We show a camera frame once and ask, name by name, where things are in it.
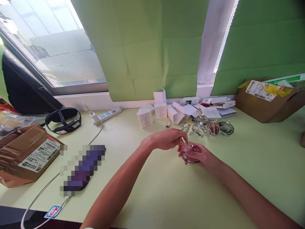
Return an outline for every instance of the phone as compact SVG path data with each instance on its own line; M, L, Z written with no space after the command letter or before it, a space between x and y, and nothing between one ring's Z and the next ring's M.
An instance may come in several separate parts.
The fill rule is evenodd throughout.
M104 160L105 150L104 145L90 146L83 160L78 162L71 176L68 176L68 180L64 182L64 196L74 196L75 192L82 191L86 187L94 172L97 171L98 165Z

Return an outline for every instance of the window sill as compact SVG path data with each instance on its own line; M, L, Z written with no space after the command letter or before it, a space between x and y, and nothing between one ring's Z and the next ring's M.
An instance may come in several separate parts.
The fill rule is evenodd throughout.
M214 84L198 84L196 96L200 98L200 101L211 95ZM154 100L142 100L142 101L124 101L124 102L112 102L109 92L97 92L86 94L71 94L71 95L58 95L54 96L65 107L74 107L80 111L86 110L86 104L91 110L110 110L115 107L121 108L140 108L148 104L154 104ZM168 104L173 102L180 102L180 98L167 99Z

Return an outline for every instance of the white window trim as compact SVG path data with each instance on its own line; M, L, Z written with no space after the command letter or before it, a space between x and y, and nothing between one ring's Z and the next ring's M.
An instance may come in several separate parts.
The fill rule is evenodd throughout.
M196 96L202 101L211 95L214 84L202 84L197 86ZM120 108L140 108L148 104L155 104L155 100L142 101L123 101L113 102L110 98L109 92L86 93L86 94L72 94L54 96L65 107L74 107L78 110L86 110L83 103L91 110L110 110L116 107ZM167 99L167 104L173 102L180 103L180 98Z
M202 34L198 84L214 83L239 0L211 0Z

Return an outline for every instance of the clear perfume bottle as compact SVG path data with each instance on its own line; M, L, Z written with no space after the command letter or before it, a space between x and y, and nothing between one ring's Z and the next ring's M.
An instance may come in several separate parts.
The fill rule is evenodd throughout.
M230 136L234 132L234 126L230 123L230 121L222 121L219 122L219 132L224 136Z
M216 136L219 133L219 124L218 120L210 121L207 125L210 135Z
M190 126L187 125L187 124L184 124L183 127L182 127L182 130L188 134L188 132L190 130Z
M182 146L181 150L180 150L180 155L181 155L182 159L186 162L186 164L187 163L190 163L190 164L199 163L200 162L199 160L185 156L185 152L196 151L196 152L201 153L200 149L196 145L194 145L192 143L188 143L184 137L181 137L181 139L185 143L185 146Z
M206 136L207 134L207 130L203 124L203 122L200 122L200 123L195 123L193 126L192 126L192 130L193 132L198 135L199 137L204 137Z
M203 123L203 125L207 125L209 123L209 119L205 116L205 114L202 114L195 118L195 123Z

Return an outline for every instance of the plastic bag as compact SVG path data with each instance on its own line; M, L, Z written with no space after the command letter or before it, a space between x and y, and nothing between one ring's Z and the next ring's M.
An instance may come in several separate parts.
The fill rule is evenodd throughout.
M47 114L22 115L9 110L0 112L0 139L21 127L43 124Z

